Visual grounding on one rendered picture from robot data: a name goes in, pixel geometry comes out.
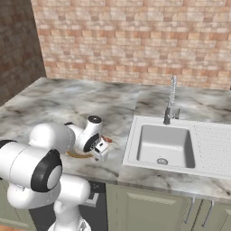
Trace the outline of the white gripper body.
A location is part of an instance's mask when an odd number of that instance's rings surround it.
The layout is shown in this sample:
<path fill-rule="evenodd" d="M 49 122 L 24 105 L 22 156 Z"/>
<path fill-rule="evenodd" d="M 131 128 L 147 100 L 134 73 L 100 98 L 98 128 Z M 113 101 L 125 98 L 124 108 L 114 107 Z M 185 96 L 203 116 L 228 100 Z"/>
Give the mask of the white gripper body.
<path fill-rule="evenodd" d="M 95 147 L 92 150 L 92 153 L 94 154 L 94 157 L 102 162 L 105 162 L 107 160 L 108 157 L 108 149 L 104 148 L 104 149 L 98 149 L 97 147 Z"/>

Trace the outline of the red kebab skewer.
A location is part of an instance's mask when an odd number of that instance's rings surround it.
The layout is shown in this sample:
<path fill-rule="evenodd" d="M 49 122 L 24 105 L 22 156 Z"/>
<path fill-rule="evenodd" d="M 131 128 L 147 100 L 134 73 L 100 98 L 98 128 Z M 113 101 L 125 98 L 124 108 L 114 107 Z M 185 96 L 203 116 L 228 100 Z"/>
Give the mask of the red kebab skewer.
<path fill-rule="evenodd" d="M 102 138 L 104 139 L 104 141 L 106 141 L 106 142 L 108 142 L 108 143 L 116 143 L 116 144 L 118 144 L 116 141 L 114 141 L 113 139 L 111 139 L 111 138 L 108 138 L 108 137 L 106 137 L 106 136 L 104 136 L 104 135 L 102 135 Z"/>

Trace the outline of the brown wooden bowl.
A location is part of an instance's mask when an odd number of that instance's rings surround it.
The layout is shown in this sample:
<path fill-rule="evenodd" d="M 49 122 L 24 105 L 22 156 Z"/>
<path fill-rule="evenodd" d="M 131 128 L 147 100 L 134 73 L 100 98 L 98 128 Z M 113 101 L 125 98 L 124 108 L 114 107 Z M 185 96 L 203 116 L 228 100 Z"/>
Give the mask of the brown wooden bowl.
<path fill-rule="evenodd" d="M 77 152 L 65 152 L 68 156 L 73 157 L 73 158 L 77 158 L 77 159 L 88 159 L 93 157 L 93 155 L 91 153 L 87 153 L 87 154 L 79 154 Z"/>

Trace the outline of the white sink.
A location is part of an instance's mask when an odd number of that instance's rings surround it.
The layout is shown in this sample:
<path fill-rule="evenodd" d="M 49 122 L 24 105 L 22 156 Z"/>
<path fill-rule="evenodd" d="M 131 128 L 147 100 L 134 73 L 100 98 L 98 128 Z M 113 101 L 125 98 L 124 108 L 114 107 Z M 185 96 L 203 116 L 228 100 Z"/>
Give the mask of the white sink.
<path fill-rule="evenodd" d="M 231 180 L 231 125 L 136 115 L 123 164 Z"/>

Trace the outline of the black dishwasher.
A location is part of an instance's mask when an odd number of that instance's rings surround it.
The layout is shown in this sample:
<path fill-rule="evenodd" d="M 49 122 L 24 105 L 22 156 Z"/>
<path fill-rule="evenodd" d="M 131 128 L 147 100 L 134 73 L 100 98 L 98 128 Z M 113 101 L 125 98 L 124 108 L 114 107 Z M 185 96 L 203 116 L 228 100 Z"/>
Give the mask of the black dishwasher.
<path fill-rule="evenodd" d="M 94 194 L 98 194 L 97 204 L 94 207 L 80 205 L 79 211 L 83 218 L 87 220 L 92 231 L 108 231 L 106 212 L 106 184 L 101 182 L 90 182 L 90 199 Z M 37 231 L 47 231 L 55 222 L 53 205 L 42 208 L 30 209 L 30 214 Z"/>

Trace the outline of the wide green cupboard door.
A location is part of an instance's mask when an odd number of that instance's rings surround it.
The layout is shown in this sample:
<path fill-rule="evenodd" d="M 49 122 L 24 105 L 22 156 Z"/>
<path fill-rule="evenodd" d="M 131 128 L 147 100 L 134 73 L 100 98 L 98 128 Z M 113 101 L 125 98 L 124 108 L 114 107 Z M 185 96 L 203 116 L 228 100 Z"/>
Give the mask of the wide green cupboard door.
<path fill-rule="evenodd" d="M 190 199 L 106 185 L 108 231 L 191 231 Z"/>

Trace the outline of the silver spring tap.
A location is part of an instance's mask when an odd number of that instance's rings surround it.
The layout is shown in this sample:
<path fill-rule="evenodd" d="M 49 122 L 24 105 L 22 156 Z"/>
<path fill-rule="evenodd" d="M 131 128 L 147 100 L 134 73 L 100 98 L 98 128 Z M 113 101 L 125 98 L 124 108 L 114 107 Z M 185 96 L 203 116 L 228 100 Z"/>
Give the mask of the silver spring tap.
<path fill-rule="evenodd" d="M 168 95 L 167 107 L 165 109 L 163 123 L 165 125 L 169 125 L 172 119 L 180 118 L 180 110 L 178 109 L 176 112 L 173 112 L 175 96 L 176 96 L 176 88 L 177 88 L 177 77 L 173 76 L 171 78 L 171 87 L 170 94 Z"/>

